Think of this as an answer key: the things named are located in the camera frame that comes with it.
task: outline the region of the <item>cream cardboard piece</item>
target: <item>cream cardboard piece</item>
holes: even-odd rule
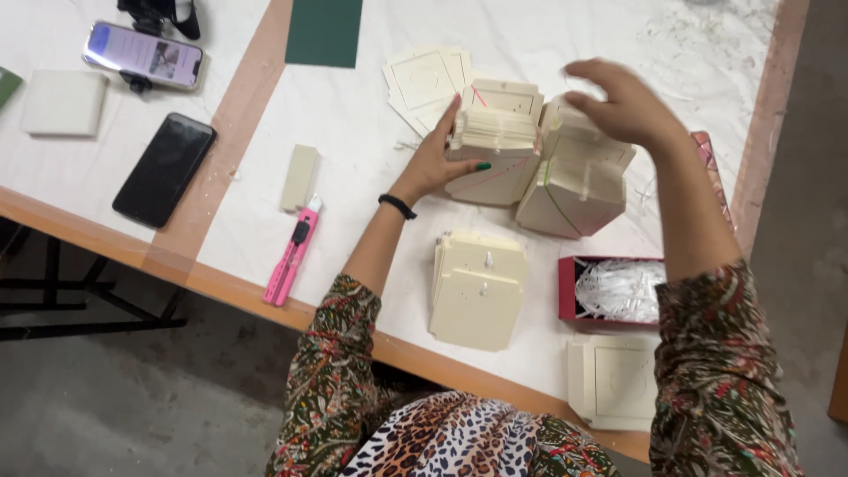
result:
[[[577,334],[568,341],[568,404],[592,429],[650,431],[658,337]]]
[[[528,274],[527,258],[514,240],[447,233],[436,247],[430,332],[445,343],[503,350]]]
[[[450,100],[473,79],[471,56],[460,47],[420,47],[395,54],[382,69],[389,105],[419,136],[435,128]]]
[[[623,175],[636,151],[600,132],[562,95],[545,108],[540,129],[542,162],[516,220],[570,239],[589,237],[626,209]]]
[[[280,208],[295,212],[306,206],[310,195],[315,164],[318,163],[318,150],[310,146],[294,145],[292,159],[288,163],[286,185],[282,187]]]
[[[454,199],[487,205],[520,201],[538,167],[537,124],[543,101],[538,87],[531,84],[476,79],[466,87],[449,159],[485,159],[492,168],[456,179],[445,191]],[[516,119],[521,116],[527,120]],[[472,128],[473,134],[467,137],[466,124],[473,121],[484,126]],[[532,141],[528,140],[531,129],[536,136]],[[503,143],[505,137],[521,137],[523,145],[509,149]]]
[[[21,131],[45,136],[96,136],[108,82],[96,71],[33,71],[20,119]]]

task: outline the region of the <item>small cardboard box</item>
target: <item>small cardboard box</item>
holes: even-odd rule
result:
[[[617,331],[631,331],[637,329],[657,329],[659,323],[625,322],[621,320],[606,319],[606,317],[580,317],[577,315],[585,310],[579,303],[574,293],[574,285],[577,283],[586,266],[581,265],[574,259],[577,258],[584,263],[597,263],[605,260],[632,260],[632,261],[659,261],[662,258],[637,258],[626,256],[569,256],[560,258],[559,262],[559,316],[560,320],[575,325],[582,333],[610,333]]]

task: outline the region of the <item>table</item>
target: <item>table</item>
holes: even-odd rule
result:
[[[604,56],[633,67],[692,130],[707,130],[750,253],[782,124],[808,0],[366,1],[355,70],[284,63],[292,0],[204,2],[198,43],[210,62],[199,93],[139,98],[112,76],[97,141],[34,140],[18,128],[25,90],[0,112],[0,215],[286,326],[304,329],[410,151],[415,133],[386,104],[387,55],[459,44],[489,77],[533,82],[550,98],[591,86],[560,66]],[[32,0],[0,19],[0,65],[84,70],[90,24],[129,25],[111,3]],[[165,115],[207,121],[219,139],[167,227],[153,230],[111,201]],[[283,308],[261,295],[296,217],[277,203],[295,143],[322,154],[316,191],[326,209]],[[569,255],[661,256],[653,169],[639,151],[625,175],[628,211],[592,238],[520,229],[510,209],[443,196],[424,199],[401,239],[383,296],[374,357],[449,387],[577,421],[567,405],[564,346],[574,330],[555,316],[556,260]],[[471,228],[516,239],[532,273],[510,347],[485,353],[427,332],[435,238]],[[648,435],[596,432],[646,460]]]

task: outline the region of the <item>concrete floor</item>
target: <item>concrete floor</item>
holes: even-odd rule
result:
[[[848,467],[848,429],[825,414],[848,317],[846,44],[848,3],[812,0],[752,257],[810,476]],[[7,272],[37,277],[43,246],[31,239]],[[92,260],[63,253],[68,279]],[[155,312],[171,290],[114,264],[106,275]],[[261,474],[298,334],[197,295],[181,312],[191,320],[176,330],[2,343],[0,477]],[[121,315],[92,300],[51,318]],[[649,474],[614,458],[628,477]]]

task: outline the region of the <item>green card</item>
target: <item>green card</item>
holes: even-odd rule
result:
[[[286,63],[356,67],[362,0],[294,0]]]
[[[6,101],[12,96],[14,90],[18,89],[21,82],[23,80],[20,79],[20,76],[4,68],[0,68],[0,108],[6,104]]]

